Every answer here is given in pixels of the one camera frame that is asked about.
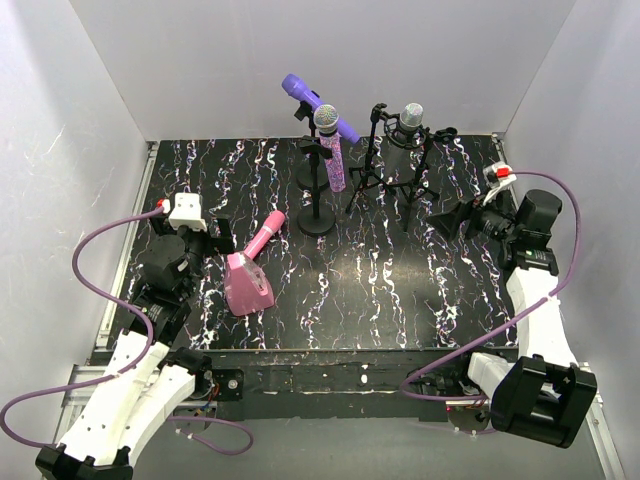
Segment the black tripod shock-mount stand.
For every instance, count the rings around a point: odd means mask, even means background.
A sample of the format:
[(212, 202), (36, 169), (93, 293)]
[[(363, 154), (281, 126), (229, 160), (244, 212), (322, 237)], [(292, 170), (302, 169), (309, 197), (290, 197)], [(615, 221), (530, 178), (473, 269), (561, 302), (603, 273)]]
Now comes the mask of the black tripod shock-mount stand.
[[(403, 230), (408, 231), (413, 205), (425, 195), (438, 200), (440, 194), (424, 184), (424, 175), (429, 170), (427, 157), (435, 144), (447, 145), (458, 137), (458, 130), (447, 127), (432, 132), (422, 123), (424, 109), (419, 103), (409, 103), (400, 113), (390, 114), (385, 103), (376, 104), (370, 115), (371, 130), (363, 166), (350, 167), (349, 176), (359, 175), (359, 181), (347, 204), (345, 213), (350, 214), (356, 200), (370, 189), (381, 187), (386, 195), (400, 194), (406, 202)], [(389, 151), (383, 158), (381, 174), (374, 166), (374, 157), (380, 153), (375, 143), (377, 126), (381, 123)], [(413, 177), (406, 181), (397, 179), (403, 160), (409, 161), (411, 153), (418, 155), (418, 164)]]

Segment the black round-base stand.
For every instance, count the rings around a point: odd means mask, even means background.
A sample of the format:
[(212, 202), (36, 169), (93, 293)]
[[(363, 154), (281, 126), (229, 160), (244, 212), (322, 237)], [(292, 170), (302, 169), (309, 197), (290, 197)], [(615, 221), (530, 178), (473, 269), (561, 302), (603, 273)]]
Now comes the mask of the black round-base stand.
[[(294, 113), (294, 116), (299, 121), (304, 119), (308, 120), (308, 127), (312, 137), (316, 137), (316, 126), (313, 121), (313, 111), (310, 104), (305, 101), (299, 102), (299, 107)], [(321, 191), (326, 190), (329, 187), (329, 181), (326, 173), (326, 169), (323, 165), (318, 167), (318, 186)], [(296, 182), (299, 188), (302, 190), (311, 190), (313, 186), (311, 164), (309, 156), (305, 156), (305, 163), (301, 165), (296, 172)]]
[(307, 236), (322, 237), (335, 226), (336, 216), (333, 210), (320, 205), (320, 185), (318, 180), (318, 168), (320, 158), (330, 159), (332, 152), (322, 146), (319, 141), (310, 136), (303, 136), (299, 148), (305, 155), (309, 155), (311, 175), (311, 205), (300, 210), (297, 215), (299, 229)]

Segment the silver microphone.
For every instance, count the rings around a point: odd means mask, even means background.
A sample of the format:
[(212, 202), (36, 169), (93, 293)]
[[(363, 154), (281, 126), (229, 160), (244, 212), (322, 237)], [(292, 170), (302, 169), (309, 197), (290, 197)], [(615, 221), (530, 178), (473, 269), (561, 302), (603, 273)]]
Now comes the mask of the silver microphone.
[(385, 161), (387, 176), (394, 176), (405, 150), (412, 150), (420, 141), (424, 109), (419, 103), (409, 103), (399, 114), (389, 118), (387, 134), (390, 150)]

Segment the purple glitter microphone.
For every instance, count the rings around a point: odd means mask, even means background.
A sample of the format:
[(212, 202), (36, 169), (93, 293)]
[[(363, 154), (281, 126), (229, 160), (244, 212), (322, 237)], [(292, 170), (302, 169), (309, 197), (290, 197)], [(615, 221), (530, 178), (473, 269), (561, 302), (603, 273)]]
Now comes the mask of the purple glitter microphone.
[(331, 156), (325, 159), (329, 186), (335, 193), (342, 192), (346, 189), (346, 180), (338, 133), (339, 114), (334, 106), (322, 104), (314, 111), (313, 121), (319, 132), (320, 144), (331, 151)]

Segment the purple smooth microphone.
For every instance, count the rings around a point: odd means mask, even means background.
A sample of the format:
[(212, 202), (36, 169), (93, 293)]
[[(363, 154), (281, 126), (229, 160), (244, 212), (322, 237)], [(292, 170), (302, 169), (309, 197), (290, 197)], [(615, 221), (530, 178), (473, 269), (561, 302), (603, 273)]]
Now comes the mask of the purple smooth microphone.
[[(298, 102), (306, 102), (309, 104), (312, 111), (315, 111), (321, 105), (325, 104), (325, 102), (295, 74), (289, 73), (286, 75), (281, 86), (290, 97), (294, 98)], [(348, 140), (352, 144), (356, 144), (360, 140), (360, 135), (343, 119), (342, 116), (339, 116), (337, 131), (342, 138)]]

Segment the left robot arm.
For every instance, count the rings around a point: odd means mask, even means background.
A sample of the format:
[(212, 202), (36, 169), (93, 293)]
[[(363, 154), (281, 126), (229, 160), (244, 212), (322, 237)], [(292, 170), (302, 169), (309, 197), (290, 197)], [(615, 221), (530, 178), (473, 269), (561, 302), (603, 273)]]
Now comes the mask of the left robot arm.
[(172, 348), (191, 312), (189, 299), (205, 260), (233, 252), (227, 219), (212, 233), (182, 214), (149, 214), (156, 236), (141, 258), (142, 273), (129, 302), (131, 323), (120, 332), (104, 372), (79, 418), (35, 465), (46, 479), (130, 479), (157, 430), (188, 397), (213, 387), (211, 361)]

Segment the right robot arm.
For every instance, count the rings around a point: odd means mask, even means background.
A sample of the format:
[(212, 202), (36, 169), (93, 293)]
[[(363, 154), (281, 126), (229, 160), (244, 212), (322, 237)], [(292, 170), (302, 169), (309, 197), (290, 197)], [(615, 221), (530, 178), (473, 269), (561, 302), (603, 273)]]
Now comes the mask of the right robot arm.
[(511, 211), (505, 192), (461, 200), (427, 222), (446, 239), (479, 233), (500, 245), (499, 266), (518, 316), (518, 359), (476, 351), (467, 375), (490, 401), (490, 421), (501, 432), (559, 448), (576, 437), (597, 392), (594, 374), (579, 368), (552, 291), (559, 269), (549, 248), (562, 211), (554, 194), (532, 189)]

